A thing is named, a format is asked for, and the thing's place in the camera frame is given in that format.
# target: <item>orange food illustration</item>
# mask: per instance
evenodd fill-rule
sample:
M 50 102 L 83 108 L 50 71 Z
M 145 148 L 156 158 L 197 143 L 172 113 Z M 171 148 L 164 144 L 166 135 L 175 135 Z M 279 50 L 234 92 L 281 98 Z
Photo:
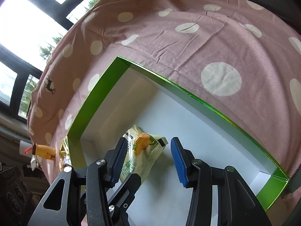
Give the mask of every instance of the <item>orange food illustration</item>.
M 140 155 L 142 150 L 146 150 L 147 147 L 152 144 L 150 140 L 150 135 L 147 133 L 137 133 L 137 138 L 135 140 L 136 150 L 135 155 Z

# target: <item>silver screw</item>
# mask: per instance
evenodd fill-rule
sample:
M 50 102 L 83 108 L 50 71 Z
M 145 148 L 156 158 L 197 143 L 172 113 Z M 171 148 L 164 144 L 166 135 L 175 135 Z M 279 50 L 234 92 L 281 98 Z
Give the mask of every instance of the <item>silver screw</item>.
M 72 170 L 72 167 L 67 166 L 64 168 L 64 172 L 70 172 Z
M 194 159 L 192 162 L 195 165 L 201 165 L 202 164 L 202 160 L 200 160 L 200 159 Z
M 103 165 L 105 163 L 106 163 L 106 161 L 104 159 L 99 159 L 99 160 L 96 161 L 97 165 Z
M 234 172 L 234 171 L 235 171 L 235 168 L 232 167 L 232 166 L 227 166 L 227 171 L 229 171 L 229 172 Z
M 109 206 L 109 211 L 114 211 L 114 209 L 115 209 L 115 206 L 114 206 L 114 205 L 110 205 L 110 206 Z

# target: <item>sky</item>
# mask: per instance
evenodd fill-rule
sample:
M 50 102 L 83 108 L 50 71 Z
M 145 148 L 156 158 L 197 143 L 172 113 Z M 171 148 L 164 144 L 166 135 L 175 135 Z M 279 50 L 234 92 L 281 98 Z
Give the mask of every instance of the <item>sky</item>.
M 73 23 L 80 19 L 88 1 L 80 3 L 67 18 Z M 59 33 L 65 35 L 67 30 L 27 0 L 5 0 L 0 7 L 0 44 L 42 71 L 46 60 L 40 56 L 39 46 L 55 46 L 52 37 Z M 7 79 L 12 77 L 16 78 L 16 73 L 0 62 L 0 86 L 5 86 L 0 91 L 6 95 L 11 95 L 14 81 Z

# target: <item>pink polka dot tablecloth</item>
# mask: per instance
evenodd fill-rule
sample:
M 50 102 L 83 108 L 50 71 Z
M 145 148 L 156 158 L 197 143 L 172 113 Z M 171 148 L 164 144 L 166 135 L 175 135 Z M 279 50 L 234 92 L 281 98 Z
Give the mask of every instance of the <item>pink polka dot tablecloth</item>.
M 33 142 L 60 146 L 116 56 L 143 65 L 222 112 L 289 176 L 300 165 L 300 35 L 247 0 L 101 0 L 58 44 L 32 93 L 28 126 Z M 52 182 L 58 159 L 44 160 L 42 167 Z M 286 196 L 290 210 L 300 192 Z

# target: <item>snack package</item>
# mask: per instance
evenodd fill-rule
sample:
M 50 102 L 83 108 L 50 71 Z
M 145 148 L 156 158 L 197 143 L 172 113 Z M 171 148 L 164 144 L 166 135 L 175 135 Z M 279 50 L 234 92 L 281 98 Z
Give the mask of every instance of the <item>snack package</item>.
M 60 155 L 60 170 L 62 171 L 64 167 L 72 166 L 69 146 L 68 146 L 68 137 L 65 137 L 61 142 L 61 149 L 59 152 Z
M 138 173 L 143 183 L 168 142 L 165 137 L 142 132 L 137 125 L 134 125 L 123 136 L 128 141 L 128 152 L 120 180 L 123 182 L 130 173 Z

